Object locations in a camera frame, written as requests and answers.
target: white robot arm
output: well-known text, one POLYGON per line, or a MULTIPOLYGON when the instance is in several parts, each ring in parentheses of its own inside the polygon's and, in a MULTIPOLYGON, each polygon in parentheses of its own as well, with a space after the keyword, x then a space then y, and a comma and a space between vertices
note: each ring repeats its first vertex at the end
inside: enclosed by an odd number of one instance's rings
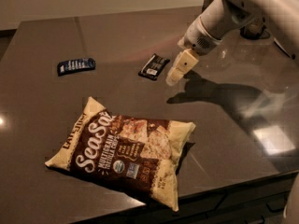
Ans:
POLYGON ((228 32, 256 18, 261 18, 280 46, 299 64, 299 0, 214 0, 179 40, 184 50, 175 59, 167 84, 176 84, 228 32))

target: robotic hand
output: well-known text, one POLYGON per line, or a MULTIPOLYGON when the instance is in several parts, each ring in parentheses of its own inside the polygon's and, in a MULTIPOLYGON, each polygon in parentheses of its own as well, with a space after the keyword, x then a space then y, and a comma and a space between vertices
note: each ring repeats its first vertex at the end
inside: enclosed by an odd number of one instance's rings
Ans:
POLYGON ((166 82, 175 85, 217 47, 225 35, 260 18, 284 51, 299 64, 298 0, 214 0, 191 24, 178 45, 184 50, 175 59, 166 82))

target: gray table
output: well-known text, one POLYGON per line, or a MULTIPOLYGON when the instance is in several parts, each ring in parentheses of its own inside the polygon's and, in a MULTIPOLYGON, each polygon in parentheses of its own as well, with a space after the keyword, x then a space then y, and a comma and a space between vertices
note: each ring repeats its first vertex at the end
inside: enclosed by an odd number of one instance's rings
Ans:
POLYGON ((299 168, 299 70, 273 40, 238 31, 168 87, 137 72, 152 53, 171 59, 200 7, 23 22, 0 63, 1 223, 65 223, 144 205, 48 170, 89 96, 114 114, 194 121, 178 174, 180 198, 299 168), (57 77, 60 61, 96 70, 57 77), (284 145, 268 154, 263 145, 284 145))

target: floor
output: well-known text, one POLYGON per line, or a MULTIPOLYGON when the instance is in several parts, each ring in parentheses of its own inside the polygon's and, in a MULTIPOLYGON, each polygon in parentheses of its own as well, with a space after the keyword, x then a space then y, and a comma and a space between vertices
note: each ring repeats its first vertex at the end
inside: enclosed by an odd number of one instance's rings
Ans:
MULTIPOLYGON (((12 37, 13 37, 12 33, 8 33, 7 35, 0 36, 0 62, 7 50, 7 47, 9 46, 9 43, 11 42, 12 37)), ((282 221, 282 215, 280 214, 266 219, 264 224, 280 224, 281 221, 282 221)))

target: brown chip bag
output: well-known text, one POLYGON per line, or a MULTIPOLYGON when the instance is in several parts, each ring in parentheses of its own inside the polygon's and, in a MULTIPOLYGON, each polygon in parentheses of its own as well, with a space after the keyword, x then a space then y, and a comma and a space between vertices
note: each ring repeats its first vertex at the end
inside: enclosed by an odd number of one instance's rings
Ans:
POLYGON ((176 170, 194 128, 192 122, 112 116, 90 97, 72 133, 46 165, 147 193, 177 211, 176 170))

